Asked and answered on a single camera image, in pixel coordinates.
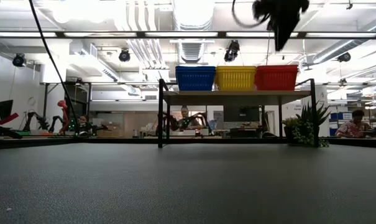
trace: shelf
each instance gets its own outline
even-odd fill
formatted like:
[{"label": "shelf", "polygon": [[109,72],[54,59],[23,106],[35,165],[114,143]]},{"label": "shelf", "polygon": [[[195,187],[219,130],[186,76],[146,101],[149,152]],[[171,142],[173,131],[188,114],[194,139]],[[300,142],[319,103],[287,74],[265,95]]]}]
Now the shelf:
[{"label": "shelf", "polygon": [[310,96],[310,91],[165,91],[169,105],[259,106],[290,103]]}]

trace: green plant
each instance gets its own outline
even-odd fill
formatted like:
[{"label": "green plant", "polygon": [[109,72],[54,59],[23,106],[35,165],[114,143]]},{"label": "green plant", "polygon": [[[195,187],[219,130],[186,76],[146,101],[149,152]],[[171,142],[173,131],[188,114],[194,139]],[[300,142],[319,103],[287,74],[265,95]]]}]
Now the green plant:
[{"label": "green plant", "polygon": [[298,125],[299,119],[298,118],[286,118],[282,121],[286,127],[292,128]]},{"label": "green plant", "polygon": [[[314,145],[313,123],[309,121],[299,121],[298,125],[292,127],[294,140],[300,144]],[[319,139],[319,147],[329,147],[329,143]]]},{"label": "green plant", "polygon": [[[316,110],[316,113],[318,114],[318,126],[323,124],[329,118],[330,112],[327,113],[329,107],[330,106],[324,107],[324,105],[322,105],[319,109]],[[302,109],[301,116],[297,114],[297,118],[301,121],[308,121],[310,123],[313,123],[312,110],[312,106],[308,102],[308,105],[304,106],[304,108]]]},{"label": "green plant", "polygon": [[[305,105],[302,109],[301,115],[296,115],[297,119],[286,119],[283,121],[283,124],[291,128],[292,135],[294,140],[299,144],[314,145],[314,136],[319,132],[319,126],[323,124],[330,115],[330,112],[327,113],[329,107],[320,106],[319,109],[312,108],[309,104]],[[313,110],[316,110],[317,113],[317,127],[314,127],[313,124]],[[328,147],[329,143],[325,140],[319,140],[320,147]]]}]

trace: red basket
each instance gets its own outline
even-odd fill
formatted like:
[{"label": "red basket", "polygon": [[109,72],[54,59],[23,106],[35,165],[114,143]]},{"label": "red basket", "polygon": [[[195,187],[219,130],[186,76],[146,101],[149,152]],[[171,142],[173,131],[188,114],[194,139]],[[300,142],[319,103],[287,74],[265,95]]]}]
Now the red basket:
[{"label": "red basket", "polygon": [[297,73],[297,65],[258,66],[254,83],[257,90],[294,91]]}]

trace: woman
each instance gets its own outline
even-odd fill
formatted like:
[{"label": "woman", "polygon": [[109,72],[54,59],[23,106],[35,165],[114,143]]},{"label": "woman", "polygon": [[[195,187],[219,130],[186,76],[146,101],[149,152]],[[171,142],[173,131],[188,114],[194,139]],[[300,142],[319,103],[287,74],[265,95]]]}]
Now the woman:
[{"label": "woman", "polygon": [[183,131],[183,130],[200,130],[202,129],[202,125],[200,125],[199,121],[196,120],[196,119],[193,119],[189,122],[188,124],[188,127],[184,128],[183,126],[183,123],[184,123],[184,120],[187,120],[189,118],[189,109],[187,106],[182,106],[181,107],[181,115],[182,115],[182,119],[178,121],[178,125],[180,126],[180,130]]}]

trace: camera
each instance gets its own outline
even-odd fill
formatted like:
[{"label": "camera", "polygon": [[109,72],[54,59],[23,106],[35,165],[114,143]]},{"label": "camera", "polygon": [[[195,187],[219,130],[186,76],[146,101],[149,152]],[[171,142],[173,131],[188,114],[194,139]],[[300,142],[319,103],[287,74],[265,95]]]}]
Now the camera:
[{"label": "camera", "polygon": [[12,60],[12,64],[15,66],[15,67],[18,67],[18,68],[23,68],[26,66],[26,59],[25,59],[25,55],[22,54],[22,53],[18,53],[16,54],[16,56],[14,57],[14,59]]},{"label": "camera", "polygon": [[233,62],[238,56],[238,51],[240,51],[240,45],[237,40],[232,40],[226,49],[224,60],[225,62]]},{"label": "camera", "polygon": [[348,62],[351,59],[350,53],[346,52],[337,58],[339,62]]},{"label": "camera", "polygon": [[121,49],[119,60],[121,62],[128,62],[130,60],[130,53],[128,52],[128,49]]}]

